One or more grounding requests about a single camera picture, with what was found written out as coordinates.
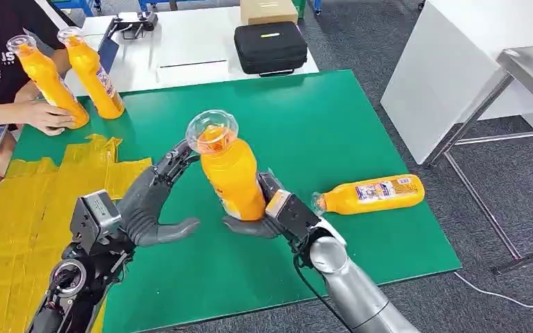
bottle cap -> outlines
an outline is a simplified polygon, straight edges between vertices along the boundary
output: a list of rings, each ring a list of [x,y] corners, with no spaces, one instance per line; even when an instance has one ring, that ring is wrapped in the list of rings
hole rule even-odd
[[[76,26],[69,26],[58,31],[58,40],[66,46],[77,46],[85,42],[83,31]]]
[[[238,123],[223,110],[207,110],[198,114],[187,127],[185,139],[200,154],[226,150],[238,137]]]
[[[328,211],[323,194],[318,192],[312,193],[312,210],[317,216],[322,216],[323,213]]]
[[[36,45],[35,39],[29,35],[17,35],[7,41],[7,49],[19,57],[32,54]]]

lying bottle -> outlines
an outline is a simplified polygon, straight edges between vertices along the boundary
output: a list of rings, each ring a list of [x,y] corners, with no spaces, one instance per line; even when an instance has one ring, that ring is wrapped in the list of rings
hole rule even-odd
[[[89,122],[89,114],[62,81],[54,61],[37,49],[33,37],[15,36],[7,42],[7,49],[17,55],[24,71],[48,103],[70,112],[75,118],[73,128],[82,127]]]
[[[187,143],[201,155],[201,167],[228,215],[243,221],[258,220],[266,203],[256,180],[256,159],[250,146],[238,138],[231,114],[208,110],[187,127]]]
[[[423,199],[420,178],[408,174],[351,182],[328,193],[313,193],[312,207],[318,215],[325,212],[349,215],[411,207]]]
[[[82,31],[70,26],[58,32],[58,39],[66,45],[72,69],[85,86],[99,115],[105,119],[121,116],[124,102],[101,66],[99,54],[85,43]]]

robotic arm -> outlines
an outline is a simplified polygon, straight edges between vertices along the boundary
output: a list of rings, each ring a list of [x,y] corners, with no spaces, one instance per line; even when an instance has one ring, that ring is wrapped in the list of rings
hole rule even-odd
[[[349,332],[419,333],[352,261],[346,242],[325,219],[314,214],[295,194],[285,191],[272,173],[259,173],[258,181],[269,203],[266,218],[254,224],[226,217],[223,222],[233,232],[266,238],[282,234],[289,242],[302,280]],[[303,278],[300,267],[320,273],[339,316]]]
[[[50,274],[50,285],[26,332],[90,332],[108,289],[122,279],[136,246],[185,238],[199,225],[158,223],[177,179],[198,156],[185,141],[145,170],[115,206],[106,191],[81,196],[70,223],[72,241]]]

plastic bottle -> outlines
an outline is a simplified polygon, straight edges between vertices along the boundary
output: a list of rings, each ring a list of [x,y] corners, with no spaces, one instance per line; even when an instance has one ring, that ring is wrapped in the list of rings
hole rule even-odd
[[[82,127],[89,122],[89,114],[60,78],[54,61],[37,49],[33,37],[15,36],[7,42],[7,48],[17,55],[24,71],[48,103],[68,110],[75,117],[73,128]]]
[[[238,138],[231,114],[208,110],[187,127],[189,146],[201,155],[201,167],[228,215],[254,221],[264,215],[266,203],[256,180],[256,159],[250,146]]]
[[[336,186],[328,193],[314,193],[312,207],[318,215],[349,215],[411,207],[424,199],[424,186],[415,175],[390,176]]]
[[[58,32],[58,39],[66,45],[70,64],[91,96],[99,115],[106,119],[121,116],[125,109],[124,102],[101,66],[99,54],[85,43],[82,31],[70,26]]]

green mat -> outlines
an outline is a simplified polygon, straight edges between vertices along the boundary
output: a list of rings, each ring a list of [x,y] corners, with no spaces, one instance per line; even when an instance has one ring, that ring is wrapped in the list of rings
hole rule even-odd
[[[408,172],[350,71],[133,92],[124,100],[127,112],[120,119],[92,116],[86,127],[59,137],[26,128],[14,157],[50,156],[59,163],[67,144],[99,133],[124,139],[120,161],[148,156],[158,161],[184,137],[196,114],[223,109],[235,115],[239,136],[251,145],[259,169],[273,169],[302,200],[345,182]],[[95,114],[89,101],[85,106]],[[197,216],[200,228],[178,243],[137,249],[125,280],[108,296],[104,332],[134,332],[313,298],[282,237],[233,234],[222,225],[223,215],[200,166],[192,166],[174,187],[161,221]],[[379,284],[461,266],[425,202],[325,217],[346,238],[353,260]],[[321,279],[306,274],[324,293]]]

